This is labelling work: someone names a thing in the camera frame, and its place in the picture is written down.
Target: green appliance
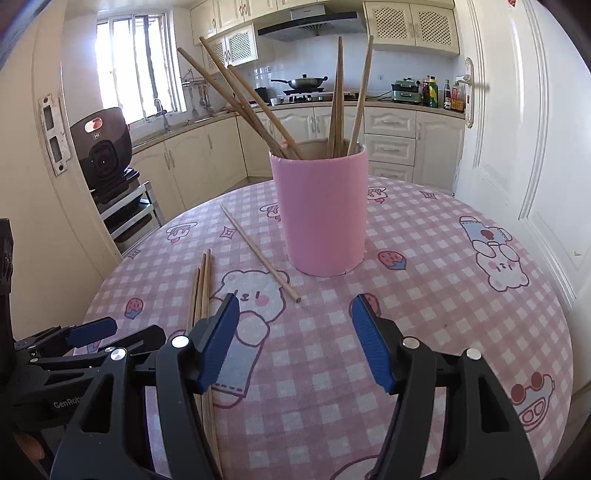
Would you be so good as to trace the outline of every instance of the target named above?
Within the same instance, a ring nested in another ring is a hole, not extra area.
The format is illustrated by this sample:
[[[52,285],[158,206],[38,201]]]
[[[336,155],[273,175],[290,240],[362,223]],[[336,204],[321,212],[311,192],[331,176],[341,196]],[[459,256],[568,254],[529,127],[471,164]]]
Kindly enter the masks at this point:
[[[397,80],[392,84],[392,101],[420,105],[423,102],[423,95],[419,85],[421,85],[420,80],[410,78]]]

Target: window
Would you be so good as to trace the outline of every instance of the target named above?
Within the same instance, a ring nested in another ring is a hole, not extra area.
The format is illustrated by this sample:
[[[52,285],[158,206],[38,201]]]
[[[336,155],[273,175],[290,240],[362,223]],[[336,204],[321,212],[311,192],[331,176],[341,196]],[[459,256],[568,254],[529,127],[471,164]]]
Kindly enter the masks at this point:
[[[127,123],[180,110],[166,14],[110,18],[96,27],[103,108],[119,106]]]

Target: drawer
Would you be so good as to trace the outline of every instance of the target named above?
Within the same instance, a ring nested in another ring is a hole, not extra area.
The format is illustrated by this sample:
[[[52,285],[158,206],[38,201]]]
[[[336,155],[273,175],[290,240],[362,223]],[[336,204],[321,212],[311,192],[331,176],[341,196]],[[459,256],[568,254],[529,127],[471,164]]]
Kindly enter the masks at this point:
[[[396,137],[417,137],[417,113],[400,108],[366,107],[365,133],[394,135]]]
[[[365,135],[369,159],[385,163],[413,166],[416,143],[413,138]]]
[[[393,180],[413,181],[413,168],[408,165],[396,165],[380,161],[369,162],[369,174]]]

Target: countertop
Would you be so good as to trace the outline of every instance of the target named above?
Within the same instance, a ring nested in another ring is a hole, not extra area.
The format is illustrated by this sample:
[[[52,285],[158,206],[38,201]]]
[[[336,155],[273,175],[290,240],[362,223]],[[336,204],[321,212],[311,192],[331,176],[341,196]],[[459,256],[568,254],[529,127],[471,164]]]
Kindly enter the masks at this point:
[[[309,103],[306,102],[306,103],[288,103],[286,105],[275,105],[270,108],[271,108],[271,110],[285,110],[287,108],[306,108],[306,107],[331,106],[331,105],[332,105],[331,102],[309,102]],[[345,102],[345,106],[357,106],[357,102]],[[383,101],[383,102],[369,101],[369,102],[365,102],[365,107],[399,108],[402,110],[415,110],[417,112],[436,113],[438,115],[447,115],[447,116],[452,116],[452,117],[461,118],[461,119],[466,118],[466,115],[463,113],[452,112],[450,110],[445,110],[443,108],[430,108],[428,106],[422,106],[422,105],[407,105],[405,103],[394,103],[394,102],[390,102],[390,101]],[[262,110],[260,108],[255,108],[255,112],[262,112]],[[217,113],[216,116],[214,116],[212,118],[207,118],[205,120],[201,120],[199,122],[195,122],[190,125],[183,125],[182,127],[175,129],[171,132],[158,135],[157,137],[150,138],[138,145],[134,145],[132,152],[135,155],[136,153],[141,152],[142,150],[145,150],[146,148],[150,148],[153,145],[156,145],[160,142],[168,140],[169,138],[176,137],[177,135],[188,132],[194,128],[203,127],[205,125],[219,122],[220,120],[225,120],[227,118],[231,118],[234,116],[237,116],[236,112],[228,112],[228,113],[222,113],[222,114]]]

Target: silver screw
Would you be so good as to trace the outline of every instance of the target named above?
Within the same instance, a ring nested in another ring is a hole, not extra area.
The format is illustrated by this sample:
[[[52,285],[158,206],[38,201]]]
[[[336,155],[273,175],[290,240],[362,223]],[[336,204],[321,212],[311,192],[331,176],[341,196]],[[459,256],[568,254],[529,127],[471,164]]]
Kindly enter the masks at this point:
[[[111,360],[121,360],[125,355],[127,355],[125,348],[118,348],[111,352]]]
[[[178,337],[174,337],[172,341],[173,347],[175,348],[183,348],[189,344],[189,337],[184,335],[179,335]]]
[[[466,356],[471,360],[480,360],[482,358],[482,354],[476,348],[466,350]]]
[[[419,342],[415,337],[406,337],[403,341],[402,344],[406,347],[406,348],[410,348],[411,350],[414,350],[415,348],[418,348],[419,345],[421,345],[421,342]]]

